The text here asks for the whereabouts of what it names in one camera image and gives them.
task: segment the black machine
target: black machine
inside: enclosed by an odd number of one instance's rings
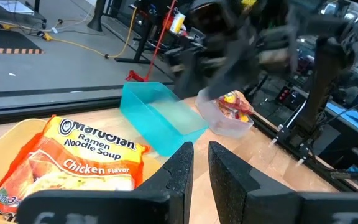
[[[294,192],[217,142],[209,173],[220,223],[358,223],[358,193]],[[193,146],[185,143],[131,192],[46,190],[19,206],[20,224],[189,222]]]
[[[357,61],[358,26],[317,14],[323,1],[244,2],[194,2],[190,18],[206,37],[201,45],[188,41],[166,53],[177,77],[174,92],[186,98],[207,88],[214,99],[247,88],[261,72],[289,76],[297,68],[297,38],[318,36],[307,100],[274,136],[283,147],[308,160],[306,164],[318,163],[312,145],[328,122],[323,113],[340,73]],[[338,170],[318,166],[324,175],[328,172],[327,179],[358,179],[358,173],[338,174]]]

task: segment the black cable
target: black cable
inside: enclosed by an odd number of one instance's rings
[[[330,168],[330,167],[326,167],[325,165],[322,165],[320,163],[320,161],[317,160],[316,154],[313,152],[313,150],[310,150],[311,153],[311,159],[313,160],[313,162],[315,164],[317,164],[317,166],[319,166],[320,168],[328,171],[328,172],[347,172],[347,170],[340,170],[340,169],[335,169],[335,168]]]
[[[335,120],[336,118],[340,117],[340,115],[342,115],[342,114],[344,114],[344,113],[346,113],[346,112],[348,112],[348,111],[350,111],[350,110],[352,110],[352,109],[354,109],[354,108],[356,108],[356,107],[358,107],[358,104],[352,106],[351,108],[348,108],[348,109],[342,111],[341,113],[339,113],[339,114],[337,114],[335,117],[329,119],[328,121],[326,121],[326,122],[325,122],[324,124],[322,124],[322,125],[326,125],[326,124],[332,122],[332,121]]]
[[[61,25],[63,24],[65,21],[77,21],[77,20],[63,20],[63,19],[59,19],[58,20],[58,24],[57,25]],[[77,30],[63,30],[63,31],[59,31],[58,33],[64,33],[64,32],[73,32],[73,33],[77,33],[77,34],[86,34],[86,35],[98,35],[98,36],[105,36],[106,34],[102,32],[102,34],[95,34],[95,33],[89,33],[89,32],[82,32],[82,31],[77,31]]]
[[[125,43],[125,40],[122,39],[121,37],[119,37],[117,34],[115,34],[115,33],[114,33],[114,30],[112,30],[111,27],[107,27],[107,26],[105,26],[105,25],[103,25],[103,24],[102,24],[102,26],[104,26],[110,33],[112,33],[112,35],[115,35],[119,40],[121,40],[121,41],[123,41],[123,42]],[[135,51],[135,52],[136,52],[136,50],[137,50],[137,49],[135,49],[133,46],[131,46],[130,44],[128,44],[128,47],[129,47],[130,49],[132,49],[133,51]],[[145,57],[143,54],[141,54],[140,56],[141,56],[142,58],[148,60],[148,58]],[[158,67],[156,64],[154,64],[154,66],[155,66],[158,70],[160,70],[163,74],[165,74],[169,79],[171,79],[172,81],[175,81],[175,77],[171,77],[168,73],[165,73],[164,70],[162,70],[162,68]]]
[[[7,2],[7,5],[9,6],[10,5],[10,0],[7,0],[6,2]],[[19,24],[19,21],[17,21],[17,19],[16,19],[16,7],[17,7],[17,0],[15,0],[15,7],[14,7],[14,11],[12,13],[13,14],[13,20],[16,23],[16,25],[18,26],[18,28],[23,32],[23,34],[25,34],[26,31],[22,28],[22,26]]]
[[[39,29],[34,29],[35,25],[37,25],[37,24],[40,24],[40,25],[41,25],[40,28],[42,28],[42,23],[41,23],[41,22],[36,22],[35,24],[33,24],[33,25],[30,27],[30,31],[29,31],[29,33],[28,33],[27,35],[37,36],[37,31],[38,31]]]
[[[278,111],[278,109],[280,109],[280,108],[281,108],[281,105],[277,105],[276,109],[273,112],[271,112],[269,115],[266,116],[266,119],[269,118],[271,115],[275,114]]]

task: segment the gray carpet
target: gray carpet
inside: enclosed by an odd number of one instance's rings
[[[46,17],[47,29],[53,27],[58,19],[83,19],[90,9],[89,3],[84,0],[41,0],[40,13]],[[10,16],[0,14],[1,20],[15,21]],[[39,22],[38,20],[23,20],[16,17],[19,22],[25,22],[28,26]],[[103,32],[95,32],[87,28],[87,22],[71,26],[64,31],[80,31],[91,34],[86,35],[75,32],[61,32],[52,34],[55,38],[74,41],[76,43],[94,48],[109,55],[118,54],[124,46],[121,39],[125,39],[128,33],[127,27],[114,19],[104,17],[103,21],[116,33],[103,27]],[[35,44],[45,51],[40,55],[8,55],[0,54],[0,92],[11,91],[9,94],[0,93],[0,107],[17,105],[34,105],[51,101],[79,100],[83,98],[97,98],[105,96],[117,96],[121,89],[82,91],[84,87],[123,85],[129,70],[135,70],[145,75],[148,65],[132,63],[117,63],[115,60],[106,60],[102,56],[73,45],[60,42],[46,42],[39,37],[28,36]],[[133,48],[136,43],[130,40]],[[133,58],[135,51],[127,47],[122,57]],[[152,53],[144,54],[151,59]],[[150,80],[158,82],[171,82],[167,76],[167,66],[157,61]],[[70,88],[67,93],[22,95],[24,90],[51,90]]]

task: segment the yellow object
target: yellow object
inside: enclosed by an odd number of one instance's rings
[[[72,41],[68,41],[68,40],[61,40],[61,39],[57,39],[57,38],[54,38],[54,37],[51,37],[52,40],[54,41],[58,41],[58,42],[62,42],[62,43],[66,43],[66,44],[71,44],[71,45],[74,45],[74,46],[77,46],[77,47],[81,47],[81,48],[84,48],[86,50],[91,50],[103,57],[106,57],[106,58],[117,58],[117,57],[120,57],[122,55],[122,53],[124,53],[127,45],[128,45],[128,42],[129,42],[129,37],[131,36],[131,30],[132,30],[132,25],[134,23],[134,20],[135,20],[135,16],[136,16],[136,10],[137,8],[134,9],[134,13],[132,14],[132,19],[131,19],[131,24],[129,25],[129,31],[128,31],[128,36],[127,36],[127,39],[125,41],[125,44],[124,44],[124,48],[122,48],[121,52],[119,52],[117,55],[113,55],[113,56],[110,56],[110,55],[107,55],[107,54],[104,54],[96,49],[92,49],[90,47],[87,47],[87,46],[84,46],[84,45],[81,45],[81,44],[77,44],[75,42],[72,42]]]
[[[17,26],[9,25],[9,24],[1,24],[3,29],[10,30],[12,28],[15,28]]]
[[[27,119],[15,125],[0,138],[0,180],[9,170],[11,162],[15,159],[21,147],[30,141],[35,134],[42,132],[45,125],[46,121],[44,120]],[[149,156],[144,156],[143,161],[143,180],[145,181],[155,174],[161,165],[156,159]],[[0,224],[12,223],[1,218],[2,216],[0,216]],[[16,219],[16,217],[10,217],[10,214],[6,214],[5,218],[10,218],[11,221]]]
[[[241,4],[244,6],[253,6],[256,2],[257,0],[242,0]]]
[[[175,18],[173,18],[170,31],[175,34],[178,34],[185,19],[186,16],[183,15],[182,13],[179,12],[178,14],[176,14]]]
[[[234,92],[226,93],[224,101],[227,103],[236,103],[237,95]]]
[[[44,38],[44,40],[46,40],[46,41],[51,41],[52,40],[52,36],[49,35],[48,33],[44,33],[44,36],[42,38]]]
[[[246,114],[243,114],[241,112],[239,112],[239,116],[240,116],[240,121],[242,122],[248,122],[249,121],[249,118]]]

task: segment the ramen noodle package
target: ramen noodle package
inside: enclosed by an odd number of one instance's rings
[[[142,183],[142,155],[149,150],[55,116],[20,150],[0,181],[0,219],[14,220],[20,202],[39,190],[133,190]]]

